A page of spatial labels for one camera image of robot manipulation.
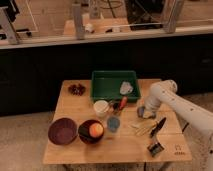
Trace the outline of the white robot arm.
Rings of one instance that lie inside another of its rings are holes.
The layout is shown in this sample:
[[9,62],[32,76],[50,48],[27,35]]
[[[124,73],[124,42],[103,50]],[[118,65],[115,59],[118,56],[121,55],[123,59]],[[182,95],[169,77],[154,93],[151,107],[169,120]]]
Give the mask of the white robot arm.
[[147,117],[155,116],[164,103],[206,136],[209,143],[205,171],[213,171],[213,113],[178,96],[176,92],[177,84],[173,80],[153,83],[145,98],[144,114]]

